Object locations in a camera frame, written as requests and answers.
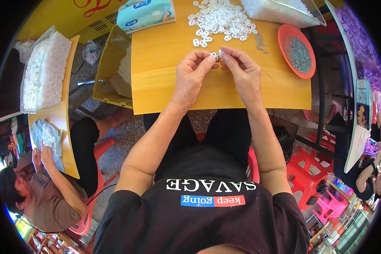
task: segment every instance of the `black t-shirt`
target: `black t-shirt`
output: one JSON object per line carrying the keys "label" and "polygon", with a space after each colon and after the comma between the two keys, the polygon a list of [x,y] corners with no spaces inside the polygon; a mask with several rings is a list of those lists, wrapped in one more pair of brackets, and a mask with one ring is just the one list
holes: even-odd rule
{"label": "black t-shirt", "polygon": [[349,186],[354,190],[354,193],[358,198],[361,200],[367,201],[371,198],[371,196],[374,194],[374,184],[373,184],[373,178],[370,176],[366,183],[366,189],[363,192],[360,192],[356,185],[356,180],[360,173],[366,168],[366,166],[362,166],[362,160],[357,162],[347,174],[343,174],[341,180],[344,182],[345,185]]}
{"label": "black t-shirt", "polygon": [[247,179],[198,174],[161,179],[141,197],[129,190],[113,193],[94,253],[195,254],[223,243],[249,253],[307,253],[309,239],[291,194],[272,196]]}

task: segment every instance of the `red plate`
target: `red plate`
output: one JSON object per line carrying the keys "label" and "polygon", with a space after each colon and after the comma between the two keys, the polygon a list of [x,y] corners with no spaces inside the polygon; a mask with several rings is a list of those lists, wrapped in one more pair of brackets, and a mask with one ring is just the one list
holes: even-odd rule
{"label": "red plate", "polygon": [[[299,38],[306,45],[306,48],[308,49],[309,54],[310,54],[310,59],[312,60],[312,66],[310,67],[310,70],[307,74],[305,74],[303,72],[299,72],[297,69],[295,69],[292,66],[292,64],[288,61],[288,59],[286,58],[284,48],[282,46],[284,43],[284,39],[287,36],[295,36],[296,38]],[[315,71],[316,71],[316,59],[315,59],[315,53],[313,52],[312,45],[310,45],[306,36],[298,28],[291,26],[289,24],[283,24],[278,29],[278,43],[279,43],[279,47],[281,48],[281,52],[284,55],[286,62],[288,63],[289,67],[291,67],[291,69],[294,71],[294,73],[296,73],[299,77],[301,77],[303,79],[312,78],[313,75],[315,74]]]}

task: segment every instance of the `tiled floor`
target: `tiled floor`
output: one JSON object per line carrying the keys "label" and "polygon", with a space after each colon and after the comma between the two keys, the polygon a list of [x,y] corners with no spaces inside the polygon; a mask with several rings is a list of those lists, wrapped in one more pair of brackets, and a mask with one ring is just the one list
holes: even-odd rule
{"label": "tiled floor", "polygon": [[[99,37],[95,39],[96,43],[100,43],[101,47],[104,46],[105,40],[107,38],[107,35],[104,35],[102,37]],[[72,71],[76,72],[79,66],[81,65],[83,58],[81,56],[81,52],[83,50],[84,45],[79,44],[75,60],[73,63]],[[95,65],[91,66],[88,63],[84,63],[81,70],[77,74],[72,74],[71,76],[71,85],[70,89],[73,89],[76,87],[77,82],[83,82],[83,81],[89,81],[95,79],[97,65],[99,62],[97,62]],[[324,74],[323,77],[325,78],[325,89],[326,93],[331,92],[332,94],[343,94],[342,89],[342,82],[340,81],[340,75],[339,71],[331,70],[331,68],[335,68],[338,66],[339,63],[335,58],[325,58],[324,63],[322,64],[324,68]],[[81,91],[74,94],[74,98],[78,97],[80,94],[82,94],[84,91],[87,91],[88,89],[92,89],[93,85],[87,85],[85,88],[81,89]],[[331,97],[326,97],[326,115],[330,114],[330,109],[332,103],[336,101],[335,99],[332,101]],[[106,104],[103,102],[99,102],[96,100],[93,100],[92,98],[88,99],[83,105],[84,108],[95,112],[98,116],[101,117],[107,117],[110,115],[114,110],[115,106]],[[317,73],[312,78],[312,108],[315,110],[319,109],[319,87],[318,87],[318,79],[317,79]],[[310,131],[315,131],[315,129],[311,129],[308,127],[308,120],[305,119],[302,110],[293,110],[293,109],[274,109],[274,112],[272,109],[268,110],[269,114],[273,114],[276,117],[279,117],[281,119],[285,119],[287,121],[290,121],[292,123],[298,124],[298,134],[307,137],[310,133]],[[215,110],[194,110],[190,111],[189,118],[191,120],[192,126],[196,133],[202,133],[207,130],[208,124],[210,122],[210,119],[213,117],[215,113]],[[76,111],[75,115],[78,118],[81,118],[84,116],[81,112],[78,110]],[[126,158],[128,152],[132,148],[132,146],[137,142],[137,140],[140,139],[142,135],[144,135],[145,129],[143,127],[142,123],[142,115],[134,116],[131,121],[128,123],[123,124],[121,127],[115,130],[111,130],[107,135],[106,138],[112,137],[116,144],[112,146],[106,153],[99,159],[99,167],[101,171],[104,174],[104,178],[108,179],[111,175],[113,175],[115,172],[119,172],[121,165]],[[301,144],[300,142],[296,142],[296,147],[301,146],[305,150],[307,150],[307,146]],[[102,218],[102,215],[107,207],[108,199],[110,195],[113,192],[113,187],[105,190],[102,192],[95,203],[92,217],[96,221],[100,221]],[[311,209],[308,209],[306,211],[302,211],[302,214],[304,215],[305,219],[307,219],[311,214]]]}

